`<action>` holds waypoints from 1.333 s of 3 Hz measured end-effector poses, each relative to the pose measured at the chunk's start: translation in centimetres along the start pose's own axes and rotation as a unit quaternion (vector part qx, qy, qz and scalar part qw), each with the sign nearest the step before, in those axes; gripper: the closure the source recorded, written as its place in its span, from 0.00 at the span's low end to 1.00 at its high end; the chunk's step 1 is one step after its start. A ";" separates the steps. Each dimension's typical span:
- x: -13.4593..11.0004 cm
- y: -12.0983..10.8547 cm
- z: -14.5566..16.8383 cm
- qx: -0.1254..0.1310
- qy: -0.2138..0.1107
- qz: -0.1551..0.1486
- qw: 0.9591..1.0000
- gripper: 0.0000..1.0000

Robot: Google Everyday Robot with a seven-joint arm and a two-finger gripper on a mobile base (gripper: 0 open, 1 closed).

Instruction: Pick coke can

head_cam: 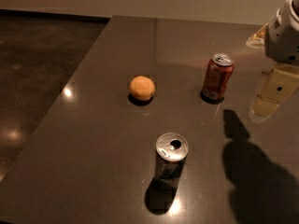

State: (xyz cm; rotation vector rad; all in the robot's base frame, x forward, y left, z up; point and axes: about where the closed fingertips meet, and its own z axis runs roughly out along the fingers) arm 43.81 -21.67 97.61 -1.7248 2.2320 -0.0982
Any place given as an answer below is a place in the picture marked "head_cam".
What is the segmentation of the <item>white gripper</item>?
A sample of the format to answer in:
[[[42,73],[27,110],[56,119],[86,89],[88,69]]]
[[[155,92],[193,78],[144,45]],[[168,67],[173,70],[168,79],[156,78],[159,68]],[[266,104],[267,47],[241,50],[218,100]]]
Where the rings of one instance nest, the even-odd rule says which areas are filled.
[[[262,123],[272,117],[299,87],[299,0],[285,0],[269,24],[247,41],[252,49],[265,47],[266,55],[278,62],[263,70],[249,106],[249,119]]]

